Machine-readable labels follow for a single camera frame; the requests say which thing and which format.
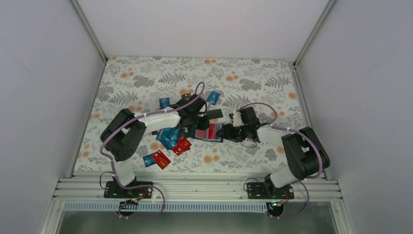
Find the dark blue card holder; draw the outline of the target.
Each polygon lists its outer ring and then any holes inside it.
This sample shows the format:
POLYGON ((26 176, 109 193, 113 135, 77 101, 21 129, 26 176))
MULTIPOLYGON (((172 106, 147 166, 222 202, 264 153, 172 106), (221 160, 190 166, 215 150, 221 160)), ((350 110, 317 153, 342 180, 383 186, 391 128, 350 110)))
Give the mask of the dark blue card holder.
POLYGON ((223 138, 222 137, 219 137, 219 139, 208 139, 208 129, 206 129, 206 130, 192 129, 191 138, 206 141, 206 142, 223 143, 223 138))

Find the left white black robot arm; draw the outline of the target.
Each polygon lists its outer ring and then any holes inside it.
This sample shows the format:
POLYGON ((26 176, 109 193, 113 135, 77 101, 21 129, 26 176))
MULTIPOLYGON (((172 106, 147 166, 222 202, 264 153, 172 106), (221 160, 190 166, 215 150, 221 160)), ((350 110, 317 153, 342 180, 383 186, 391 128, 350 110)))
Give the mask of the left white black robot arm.
POLYGON ((200 95, 181 98, 175 104, 150 113, 121 110, 100 136, 100 153, 110 160, 116 191, 123 197, 134 194, 136 176, 129 160, 145 134, 165 128, 202 126, 206 111, 207 102, 200 95))

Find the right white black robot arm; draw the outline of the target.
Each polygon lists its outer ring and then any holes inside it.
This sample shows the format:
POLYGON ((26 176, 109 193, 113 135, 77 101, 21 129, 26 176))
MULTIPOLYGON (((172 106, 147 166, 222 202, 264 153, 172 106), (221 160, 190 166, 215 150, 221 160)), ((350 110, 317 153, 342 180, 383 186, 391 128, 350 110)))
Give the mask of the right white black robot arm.
POLYGON ((252 107, 232 114, 233 122, 225 124, 217 133, 219 137, 233 142, 250 139, 255 143, 276 144, 275 132, 284 132, 281 137, 287 165, 264 178, 264 193, 276 198, 283 187, 306 178, 317 178, 330 166, 330 158, 311 127, 299 130, 277 127, 260 122, 252 107))

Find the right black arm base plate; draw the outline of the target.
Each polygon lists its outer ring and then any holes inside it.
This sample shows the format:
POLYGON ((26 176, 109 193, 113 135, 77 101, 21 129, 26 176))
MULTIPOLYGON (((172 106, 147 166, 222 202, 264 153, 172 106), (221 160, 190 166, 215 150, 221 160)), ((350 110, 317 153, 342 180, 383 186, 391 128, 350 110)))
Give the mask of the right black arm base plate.
POLYGON ((246 183, 245 189, 248 199, 252 200, 281 200, 295 198, 294 190, 291 185, 275 188, 273 185, 266 185, 264 182, 248 182, 246 183))

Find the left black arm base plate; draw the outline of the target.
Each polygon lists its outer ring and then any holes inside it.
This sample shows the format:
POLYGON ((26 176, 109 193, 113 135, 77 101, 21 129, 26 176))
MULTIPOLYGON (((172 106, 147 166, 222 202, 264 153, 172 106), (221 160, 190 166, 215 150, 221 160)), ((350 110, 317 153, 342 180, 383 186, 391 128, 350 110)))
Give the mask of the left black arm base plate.
POLYGON ((119 199, 132 199, 132 198, 152 198, 152 187, 141 187, 134 189, 124 189, 119 186, 116 181, 108 181, 105 186, 104 198, 119 198, 119 199))

